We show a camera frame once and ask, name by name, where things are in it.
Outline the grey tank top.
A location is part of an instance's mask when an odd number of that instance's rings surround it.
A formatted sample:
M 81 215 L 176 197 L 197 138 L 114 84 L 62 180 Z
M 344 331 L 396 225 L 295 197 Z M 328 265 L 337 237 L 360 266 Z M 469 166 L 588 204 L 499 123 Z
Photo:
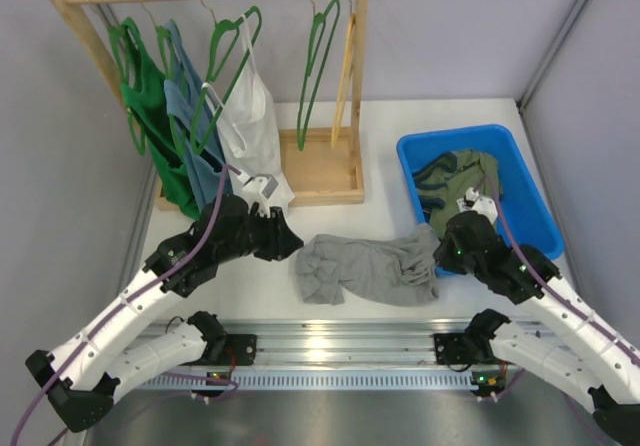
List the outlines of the grey tank top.
M 426 224 L 388 241 L 319 234 L 296 255 L 299 294 L 318 305 L 340 305 L 345 292 L 396 307 L 428 304 L 439 297 L 433 257 L 439 245 Z

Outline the yellow hanger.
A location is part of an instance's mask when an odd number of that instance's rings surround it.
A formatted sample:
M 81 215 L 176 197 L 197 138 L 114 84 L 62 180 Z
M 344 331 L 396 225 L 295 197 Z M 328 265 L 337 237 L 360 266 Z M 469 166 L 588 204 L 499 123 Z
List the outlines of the yellow hanger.
M 353 54 L 355 44 L 355 26 L 356 15 L 353 11 L 353 1 L 349 1 L 349 21 L 347 24 L 344 57 L 342 62 L 342 68 L 340 73 L 340 83 L 338 88 L 338 94 L 336 98 L 336 109 L 333 117 L 333 123 L 331 127 L 331 140 L 330 145 L 332 149 L 337 147 L 340 129 L 342 127 L 344 110 L 346 107 L 346 101 L 348 96 L 348 88 L 351 83 L 353 75 Z

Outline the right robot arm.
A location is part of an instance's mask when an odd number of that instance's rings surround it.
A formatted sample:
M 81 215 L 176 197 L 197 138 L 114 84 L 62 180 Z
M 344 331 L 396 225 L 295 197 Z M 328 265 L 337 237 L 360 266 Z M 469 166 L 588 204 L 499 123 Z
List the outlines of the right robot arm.
M 448 222 L 434 258 L 439 266 L 473 275 L 562 342 L 552 344 L 486 309 L 462 333 L 437 340 L 442 363 L 517 365 L 579 403 L 611 440 L 638 444 L 639 349 L 576 293 L 551 260 L 529 245 L 508 246 L 475 211 Z

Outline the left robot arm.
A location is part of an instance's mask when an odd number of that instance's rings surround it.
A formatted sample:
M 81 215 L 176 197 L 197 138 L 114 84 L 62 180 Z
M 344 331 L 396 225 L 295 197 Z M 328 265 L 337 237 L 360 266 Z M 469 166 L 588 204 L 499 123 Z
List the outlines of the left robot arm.
M 131 390 L 176 366 L 214 364 L 225 355 L 227 333 L 216 315 L 197 311 L 170 332 L 132 342 L 156 318 L 214 279 L 221 265 L 253 256 L 271 262 L 303 246 L 281 208 L 224 194 L 199 220 L 161 242 L 119 296 L 85 328 L 25 365 L 73 433 L 100 422 Z

